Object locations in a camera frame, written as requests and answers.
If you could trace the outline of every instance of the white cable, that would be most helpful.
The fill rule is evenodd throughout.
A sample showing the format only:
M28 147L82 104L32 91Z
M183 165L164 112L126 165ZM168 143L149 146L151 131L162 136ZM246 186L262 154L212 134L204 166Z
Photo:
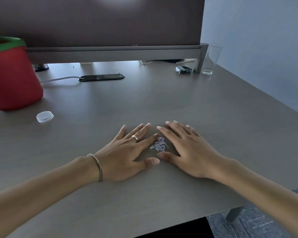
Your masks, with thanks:
M50 80L41 81L40 83L52 82L52 81L57 81L57 80L62 80L62 79L68 79L68 78L79 78L79 77L73 76L73 77L65 77L65 78L56 78L56 79L50 79Z

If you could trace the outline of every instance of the desk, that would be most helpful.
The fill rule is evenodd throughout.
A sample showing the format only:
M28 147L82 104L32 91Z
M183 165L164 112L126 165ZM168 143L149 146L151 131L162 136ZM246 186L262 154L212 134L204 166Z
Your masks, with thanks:
M98 151L123 124L129 132L140 123L156 127L168 120L190 124L222 154L286 188L298 188L297 112L219 66L211 77L179 75L175 66L159 61L50 65L38 74L41 80L113 68L126 78L45 83L41 101L0 111L0 190ZM38 123L36 115L46 110L54 118ZM155 132L151 128L148 136ZM156 154L148 148L139 158ZM135 237L245 203L228 187L162 161L124 182L84 187L9 237Z

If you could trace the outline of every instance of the glass rim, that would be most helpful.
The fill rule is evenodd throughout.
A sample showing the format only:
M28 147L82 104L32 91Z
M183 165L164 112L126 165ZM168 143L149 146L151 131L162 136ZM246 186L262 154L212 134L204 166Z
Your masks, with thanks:
M218 45L218 44L210 44L210 47L223 47L223 46Z

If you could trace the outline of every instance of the pile of paper scraps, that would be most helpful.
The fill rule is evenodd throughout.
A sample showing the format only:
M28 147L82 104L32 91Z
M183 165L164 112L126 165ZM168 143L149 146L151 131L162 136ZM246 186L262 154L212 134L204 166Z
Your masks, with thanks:
M152 146L150 147L150 149L155 148L156 151L159 152L159 151L164 151L164 150L165 150L165 147L169 148L168 145L164 142L164 140L165 140L164 138L159 137L157 140L158 140L158 141L155 142L154 145L152 145Z

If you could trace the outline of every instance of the bracelet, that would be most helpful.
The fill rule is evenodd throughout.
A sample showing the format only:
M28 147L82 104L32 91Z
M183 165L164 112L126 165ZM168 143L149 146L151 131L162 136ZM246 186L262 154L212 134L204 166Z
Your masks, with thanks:
M95 155L88 154L87 156L92 156L96 160L97 166L99 168L99 180L98 180L98 182L102 182L103 181L103 170L102 170L102 167L100 166L99 160L95 157Z

